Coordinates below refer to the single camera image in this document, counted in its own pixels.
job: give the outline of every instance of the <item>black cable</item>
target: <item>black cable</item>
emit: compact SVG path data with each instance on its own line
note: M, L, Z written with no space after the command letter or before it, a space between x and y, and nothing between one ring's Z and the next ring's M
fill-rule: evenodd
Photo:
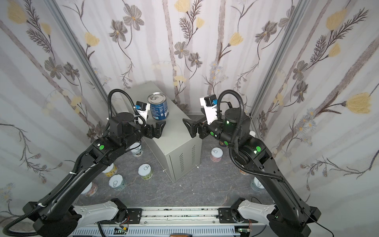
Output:
M145 119L138 113L138 111L136 111L136 108L135 108L135 105L133 103L133 100L128 95L128 93L126 93L125 91L123 91L121 89L113 89L108 94L108 100L107 100L107 105L108 105L108 122L106 123L105 130L107 130L109 128L109 119L111 119L111 117L112 117L112 95L115 92L120 92L121 94L125 95L128 98L128 100L129 100L129 102L130 102L130 104L132 106L134 114L137 115L142 120L142 126L145 126L146 125Z
M104 232L103 232L103 229L101 228L100 221L97 222L97 227L99 228L101 236L102 237L106 237L105 234L104 234Z
M262 232L265 230L266 226L267 226L267 225L264 226L264 228L263 228L263 230L261 230L261 232L255 234L255 235L252 235L252 236L250 236L250 237L254 237L254 236L257 236L257 235L259 235L260 233L262 233Z
M245 106L244 106L244 103L243 103L243 100L242 100L240 94L238 94L236 91L229 89L229 90L225 90L225 91L221 92L220 96L217 99L216 113L217 113L217 119L218 119L218 121L222 122L221 113L220 113L220 104L221 104L221 100L222 100L223 96L226 95L226 94L231 94L234 97L236 97L237 100L238 100L239 107L240 107L240 116L238 117L237 125L236 125L235 130L233 131L232 138L231 138L231 141L234 142L234 148L236 148L237 153L238 153L238 137L237 137L237 133L238 133L238 131L240 130L240 128L242 126L243 115L245 113ZM233 156L233 148L232 147L228 147L228 148L229 148L230 159L232 160L232 162L234 163L234 165L237 166L243 172L246 172L248 174L253 174L253 175L256 175L256 176L263 176L263 177L268 177L268 178L272 178L272 179L277 179L279 181L284 181L284 178L281 177L281 176L278 176L278 175L269 174L269 173L265 173L265 172L259 172L259 171L252 171L252 170L246 169L245 167L243 167L242 165L240 165L236 161L236 159L234 158L234 156Z
M334 234L333 234L333 232L331 231L331 230L329 230L328 228L326 228L325 226L323 226L323 225L321 225L321 224L319 224L317 221L315 221L312 217L310 217L310 216L308 216L312 221L314 221L316 224L318 224L319 226L321 226L322 228L324 228L325 230L327 230L327 231L329 231L331 234L332 234L332 236L334 237Z
M262 204L262 203L260 202L260 200L259 200L258 198L256 198L256 197L251 197L251 202L253 202L253 198L255 198L260 204Z
M232 103L230 103L229 101L221 101L221 103L227 103L229 108L233 108Z
M49 205L63 190L66 189L66 187L71 183L71 181L74 179L74 177L76 176L76 173L78 171L78 167L79 167L79 164L80 164L80 161L82 159L82 157L84 156L84 154L86 153L86 151L82 152L75 164L74 164L74 167L72 169L72 173L70 175L70 177L64 182L64 184L53 194L51 195L50 197L48 197L44 202L42 202L40 205L37 205L35 208L33 208L33 210L31 210L30 212L28 213L25 213L24 215L20 216L19 218L11 221L8 225L6 225L3 229L3 234L5 235L8 235L8 236L35 236L35 235L38 235L37 232L15 232L15 231L11 231L9 230L12 226L14 226L15 224L19 223L20 221L30 217L31 215L33 215L34 213L42 210L43 208L45 208L47 205Z

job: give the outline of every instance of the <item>gray floor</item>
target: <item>gray floor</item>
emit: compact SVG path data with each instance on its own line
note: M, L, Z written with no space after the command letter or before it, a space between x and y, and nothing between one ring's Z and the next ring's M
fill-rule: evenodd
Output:
M97 193L92 197L80 195L76 205L92 205L111 198L118 198L126 206L134 207L230 206L239 197L256 197L262 204L273 203L266 190L256 192L250 187L254 176L242 175L231 162L227 148L221 147L211 136L203 140L199 168L192 169L174 184L163 172L148 146L144 142L142 146L142 156L134 157L129 152L115 161L117 173L127 181L124 190L113 190L108 186L109 177L100 174L93 181L99 187ZM222 160L217 163L210 159L214 147L220 147L224 152ZM149 180L143 180L138 175L138 167L144 163L150 164L153 169L153 177Z

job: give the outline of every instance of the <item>floral wallpaper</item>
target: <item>floral wallpaper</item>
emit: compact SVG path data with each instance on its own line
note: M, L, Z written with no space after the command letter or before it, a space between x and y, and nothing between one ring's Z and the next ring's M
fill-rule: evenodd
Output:
M226 89L250 111L297 1L57 3L107 92L154 81L181 110L200 114L200 97Z
M252 114L281 171L335 236L377 235L367 213L379 197L378 10L378 1L311 1Z
M48 193L104 130L107 106L41 1L0 2L0 226ZM98 41L85 36L88 58ZM29 231L29 224L18 229Z

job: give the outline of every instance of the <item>gray flower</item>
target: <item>gray flower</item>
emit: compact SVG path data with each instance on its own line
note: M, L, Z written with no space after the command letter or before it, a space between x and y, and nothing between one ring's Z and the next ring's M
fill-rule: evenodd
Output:
M181 109L184 113L188 113L190 111L190 107L188 104L180 104L179 109Z
M111 29L114 30L113 33L109 33L114 42L117 42L120 38L122 41L126 41L125 34L128 33L124 23L120 20L112 20Z
M297 103L300 103L304 101L304 93L307 93L308 84L306 84L304 81L301 81L301 83L296 85L297 91L293 94L293 96L297 96L298 100Z
M45 61L45 69L50 72L51 78L54 78L56 76L58 79L61 79L63 67L60 64L55 65L55 60L52 57L49 57L49 59Z
M188 60L191 61L191 67L193 67L195 64L197 67L201 67L201 64L203 64L203 62L199 61L199 54L198 53L191 53L188 57Z
M190 54L190 52L188 50L186 50L185 48L187 48L186 42L176 43L175 44L176 51L174 52L174 54L179 55L179 58L183 58L183 55L188 56Z
M261 123L261 126L259 128L259 131L261 132L262 134L262 137L266 136L266 133L268 131L268 128L267 128L267 125L263 122Z
M75 81L75 76L79 77L79 70L74 69L74 66L71 65L71 63L67 62L64 66L64 71L66 72L67 76L71 76L72 80Z
M278 24L277 22L268 21L265 24L265 26L262 28L263 32L255 35L256 37L255 41L259 43L259 41L263 39L265 42L268 42L268 40L270 39L270 35L273 35L276 33L277 24Z
M266 116L266 114L265 114L265 112L262 110L262 112L259 114L258 120L259 120L259 121L263 121L263 120L265 119L265 116Z
M98 137L101 137L103 135L104 129L105 125L101 121L99 121L95 128Z
M139 25L145 25L143 20L140 19L142 12L138 9L138 7L135 5L130 7L128 4L125 4L124 11L128 14L128 16L123 17L125 25L133 25L135 30L139 30Z
M96 132L94 129L89 129L87 133L87 137L91 140L91 142L94 142L96 136Z
M298 67L293 69L293 73L295 73L292 77L294 80L301 81L304 78L303 72L307 70L308 63L305 63L304 60L301 60L298 63Z
M290 22L293 11L295 10L295 6L291 6L290 9L287 10L287 17L280 19L278 26L280 28L286 27Z

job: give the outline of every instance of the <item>yellow flower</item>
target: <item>yellow flower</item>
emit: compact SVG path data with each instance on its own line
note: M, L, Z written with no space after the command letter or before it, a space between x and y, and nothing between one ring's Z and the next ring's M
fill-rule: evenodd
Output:
M334 57L340 54L341 47L339 43L335 43L333 48L329 51L329 57Z
M345 8L342 11L337 11L330 17L326 19L326 27L329 30L335 30L344 20L345 15L346 15L347 9Z
M42 109L42 113L43 113L45 116L49 116L50 111L49 111L48 109L46 109L46 108L43 108L43 109Z
M76 106L80 102L81 102L81 97L80 96L74 96L71 100L71 105Z
M200 17L198 17L198 18L196 19L196 27L197 27L197 28L202 27L202 26L204 25L204 23L205 23L205 21L204 21L203 19L201 19Z
M346 107L353 113L363 114L363 113L369 113L370 110L370 94L367 92L360 93L357 95L354 95L350 97L346 101Z
M86 32L85 39L86 39L86 43L89 46L96 46L99 44L99 41L100 41L99 38L96 38L96 36L92 35L89 32Z
M184 76L174 76L174 79L177 80L177 81L182 81L182 82L186 82L187 81L187 78L185 78Z
M10 1L8 5L8 18L17 24L25 23L27 18L22 7L15 1Z
M41 27L44 30L44 32L48 35L51 35L51 27L47 23L41 23Z
M232 46L239 45L243 41L243 38L239 33L234 33L232 37L230 38L229 44Z
M176 10L179 12L185 13L190 10L190 0L178 0L175 4L174 7Z
M273 102L274 104L279 102L279 105L283 105L283 95L281 93L278 93Z
M52 110L52 109L54 108L54 104L52 104L52 103L47 103L46 108Z

